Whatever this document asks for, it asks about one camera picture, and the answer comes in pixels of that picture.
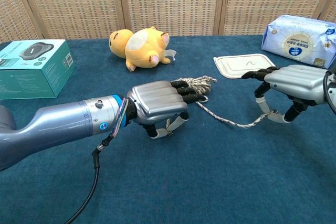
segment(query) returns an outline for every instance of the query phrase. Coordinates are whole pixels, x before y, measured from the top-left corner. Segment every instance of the black fingertip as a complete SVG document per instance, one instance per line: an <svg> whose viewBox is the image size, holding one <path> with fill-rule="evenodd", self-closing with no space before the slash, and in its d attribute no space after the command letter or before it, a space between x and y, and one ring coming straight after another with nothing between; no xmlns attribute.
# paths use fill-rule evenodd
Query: black fingertip
<svg viewBox="0 0 336 224"><path fill-rule="evenodd" d="M189 94L182 96L183 101L187 104L197 102L197 101L206 101L206 97L201 94Z"/></svg>
<svg viewBox="0 0 336 224"><path fill-rule="evenodd" d="M196 91L193 88L178 88L176 89L179 94L196 94Z"/></svg>
<svg viewBox="0 0 336 224"><path fill-rule="evenodd" d="M187 111L184 111L184 112L180 113L179 116L183 120L188 120L189 119L189 113Z"/></svg>
<svg viewBox="0 0 336 224"><path fill-rule="evenodd" d="M158 132L156 131L155 124L143 125L142 127L147 131L148 136L156 137L158 135Z"/></svg>
<svg viewBox="0 0 336 224"><path fill-rule="evenodd" d="M242 78L242 79L252 78L253 75L254 75L254 73L255 73L255 72L253 72L253 71L249 71L249 72L243 74L241 78Z"/></svg>
<svg viewBox="0 0 336 224"><path fill-rule="evenodd" d="M278 69L280 69L280 67L273 67L273 66L271 66L271 67L268 67L267 69L278 70Z"/></svg>
<svg viewBox="0 0 336 224"><path fill-rule="evenodd" d="M187 88L187 87L189 87L189 84L186 81L171 81L170 84L174 88Z"/></svg>

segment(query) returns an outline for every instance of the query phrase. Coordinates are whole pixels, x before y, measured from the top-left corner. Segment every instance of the tissue package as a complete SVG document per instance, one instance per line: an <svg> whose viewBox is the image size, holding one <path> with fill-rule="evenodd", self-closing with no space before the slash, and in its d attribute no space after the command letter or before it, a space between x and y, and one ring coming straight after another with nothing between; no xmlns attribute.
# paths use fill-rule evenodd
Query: tissue package
<svg viewBox="0 0 336 224"><path fill-rule="evenodd" d="M336 24L282 15L266 27L261 48L309 65L328 68L336 56Z"/></svg>

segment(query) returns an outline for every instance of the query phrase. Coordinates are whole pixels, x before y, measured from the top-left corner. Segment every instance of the twisted rope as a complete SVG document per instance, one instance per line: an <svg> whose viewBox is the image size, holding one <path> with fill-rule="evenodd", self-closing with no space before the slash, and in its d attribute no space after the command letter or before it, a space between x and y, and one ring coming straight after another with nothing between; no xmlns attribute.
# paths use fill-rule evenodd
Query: twisted rope
<svg viewBox="0 0 336 224"><path fill-rule="evenodd" d="M196 93L198 94L202 94L205 95L207 93L209 93L211 91L211 83L212 82L216 82L217 80L209 77L209 76L202 76L199 78L179 78L177 79L178 81L186 81L189 84L189 87L193 88ZM216 115L215 113L213 113L212 111L210 111L207 107L205 107L204 105L202 105L200 102L196 102L196 104L198 106L200 106L203 110L205 110L208 114L210 114L211 116L213 116L215 119L222 121L224 123L228 123L237 127L241 127L241 128L249 128L249 127L253 127L255 126L257 123L260 123L264 118L266 118L269 114L273 114L273 113L277 113L277 111L271 111L270 113L265 113L260 115L257 119L255 119L252 123L249 124L239 124L239 123L235 123L231 120L222 118L218 115ZM167 120L167 127L170 124L170 120Z"/></svg>

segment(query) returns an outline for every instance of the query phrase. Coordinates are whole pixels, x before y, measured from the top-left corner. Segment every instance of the yellow plush toy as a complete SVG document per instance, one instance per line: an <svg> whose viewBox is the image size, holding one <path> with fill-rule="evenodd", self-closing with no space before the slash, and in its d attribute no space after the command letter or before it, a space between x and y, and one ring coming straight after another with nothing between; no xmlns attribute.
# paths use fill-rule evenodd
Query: yellow plush toy
<svg viewBox="0 0 336 224"><path fill-rule="evenodd" d="M127 68L133 72L136 67L153 68L159 62L169 64L166 56L174 57L175 51L165 50L169 34L158 31L154 26L137 31L122 29L110 35L109 45L112 53L126 59Z"/></svg>

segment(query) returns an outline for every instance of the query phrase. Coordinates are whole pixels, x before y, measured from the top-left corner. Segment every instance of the white tray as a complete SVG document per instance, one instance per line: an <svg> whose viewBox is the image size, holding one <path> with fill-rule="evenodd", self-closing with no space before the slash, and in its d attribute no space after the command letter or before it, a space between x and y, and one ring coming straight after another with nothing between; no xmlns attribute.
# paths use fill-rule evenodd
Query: white tray
<svg viewBox="0 0 336 224"><path fill-rule="evenodd" d="M248 71L275 66L266 55L262 54L214 57L214 61L220 73L229 79L241 78Z"/></svg>

